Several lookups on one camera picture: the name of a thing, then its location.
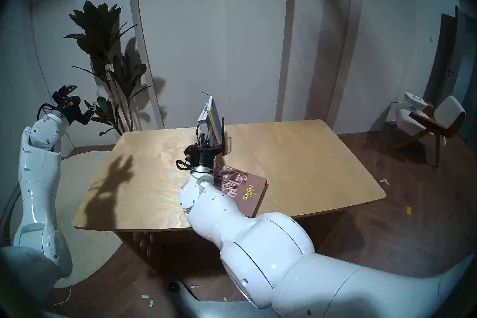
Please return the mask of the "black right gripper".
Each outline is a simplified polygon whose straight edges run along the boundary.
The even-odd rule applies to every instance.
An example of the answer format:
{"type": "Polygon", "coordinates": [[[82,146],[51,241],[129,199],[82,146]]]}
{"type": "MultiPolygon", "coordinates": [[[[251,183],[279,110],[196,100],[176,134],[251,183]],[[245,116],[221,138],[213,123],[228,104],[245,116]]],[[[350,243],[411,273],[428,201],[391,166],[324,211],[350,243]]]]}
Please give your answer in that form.
{"type": "Polygon", "coordinates": [[[191,144],[185,149],[186,169],[195,171],[196,168],[203,167],[206,172],[212,172],[216,156],[225,154],[225,145],[216,147],[202,147],[200,145],[205,145],[205,133],[203,132],[198,135],[198,144],[191,144]]]}

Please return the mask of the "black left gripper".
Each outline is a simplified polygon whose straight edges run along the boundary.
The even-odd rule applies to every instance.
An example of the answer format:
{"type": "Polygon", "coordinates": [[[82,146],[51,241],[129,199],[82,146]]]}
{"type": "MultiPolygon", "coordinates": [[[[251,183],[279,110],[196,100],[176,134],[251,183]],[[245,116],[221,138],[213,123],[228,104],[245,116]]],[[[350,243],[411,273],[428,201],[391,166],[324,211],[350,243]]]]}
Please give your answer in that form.
{"type": "Polygon", "coordinates": [[[77,85],[63,85],[59,88],[57,94],[52,95],[55,102],[54,109],[66,118],[68,124],[72,124],[74,121],[80,124],[88,124],[96,114],[96,103],[90,104],[85,101],[87,111],[83,114],[79,106],[81,99],[78,96],[69,96],[77,87],[77,85]]]}

